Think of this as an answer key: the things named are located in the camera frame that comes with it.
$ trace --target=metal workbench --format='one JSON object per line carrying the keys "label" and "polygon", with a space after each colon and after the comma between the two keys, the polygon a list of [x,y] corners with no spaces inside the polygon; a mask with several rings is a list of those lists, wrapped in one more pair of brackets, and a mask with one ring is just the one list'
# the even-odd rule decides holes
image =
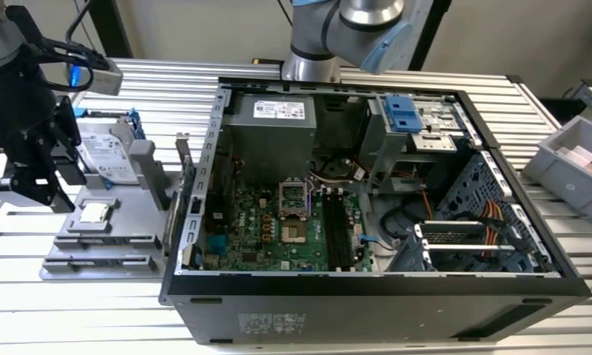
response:
{"label": "metal workbench", "polygon": [[[119,97],[92,93],[76,98],[89,109],[140,111],[156,158],[179,169],[175,134],[187,132],[199,158],[219,76],[279,78],[275,65],[188,64],[117,60],[125,72]],[[559,124],[523,84],[494,75],[389,72],[377,77],[343,69],[347,84],[463,89],[467,91],[503,152],[520,170],[536,144]],[[551,230],[592,289],[592,220],[583,218],[542,187],[524,179]],[[77,187],[68,188],[75,195]],[[157,303],[159,280],[45,283],[38,277],[63,215],[45,207],[17,208],[0,202],[0,351],[5,354],[123,351],[147,354],[592,354],[592,299],[495,345],[463,348],[405,348],[380,345],[265,345],[263,348],[197,346],[172,308]]]}

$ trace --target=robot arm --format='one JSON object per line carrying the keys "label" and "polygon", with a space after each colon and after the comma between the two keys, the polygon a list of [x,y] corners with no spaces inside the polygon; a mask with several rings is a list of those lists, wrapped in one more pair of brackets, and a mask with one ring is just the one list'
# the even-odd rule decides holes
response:
{"label": "robot arm", "polygon": [[336,82],[336,57],[381,74],[400,57],[412,26],[403,0],[293,0],[291,54],[283,79]]}
{"label": "robot arm", "polygon": [[[83,85],[47,81],[40,64],[59,62],[88,69]],[[103,55],[44,38],[25,7],[5,7],[0,1],[0,192],[16,192],[56,212],[73,211],[75,205],[55,172],[71,185],[84,184],[85,177],[77,167],[81,136],[71,100],[64,96],[57,103],[53,90],[87,90],[95,69],[108,69]]]}

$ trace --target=power supply label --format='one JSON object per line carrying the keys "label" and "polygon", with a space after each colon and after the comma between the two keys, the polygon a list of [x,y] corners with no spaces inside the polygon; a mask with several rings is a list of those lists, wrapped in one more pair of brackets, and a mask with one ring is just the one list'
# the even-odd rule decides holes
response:
{"label": "power supply label", "polygon": [[287,120],[305,119],[305,103],[287,101],[257,101],[255,118],[281,118]]}
{"label": "power supply label", "polygon": [[240,313],[239,327],[243,334],[300,334],[307,314]]}

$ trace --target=gray plastic tray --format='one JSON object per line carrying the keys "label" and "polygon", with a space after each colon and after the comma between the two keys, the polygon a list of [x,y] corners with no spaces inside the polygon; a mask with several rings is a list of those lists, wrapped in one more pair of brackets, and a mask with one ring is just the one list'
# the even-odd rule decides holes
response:
{"label": "gray plastic tray", "polygon": [[579,149],[578,146],[592,153],[592,123],[582,117],[540,142],[540,150],[523,172],[566,203],[592,217],[592,161],[582,166],[564,154]]}

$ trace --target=sticker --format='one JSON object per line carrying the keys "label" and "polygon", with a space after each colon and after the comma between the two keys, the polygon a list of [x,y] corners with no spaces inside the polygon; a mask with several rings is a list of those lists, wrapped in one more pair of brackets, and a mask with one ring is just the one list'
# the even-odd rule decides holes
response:
{"label": "sticker", "polygon": [[85,153],[99,175],[113,183],[139,183],[123,142],[115,135],[81,133],[80,153]]}
{"label": "sticker", "polygon": [[239,328],[243,334],[300,334],[307,314],[240,313]]}
{"label": "sticker", "polygon": [[305,119],[305,103],[287,101],[257,101],[255,103],[255,118]]}
{"label": "sticker", "polygon": [[353,178],[357,180],[357,181],[361,181],[363,180],[363,178],[364,178],[364,174],[367,173],[367,171],[363,169],[363,168],[357,168],[357,171],[355,172],[355,174],[353,174]]}

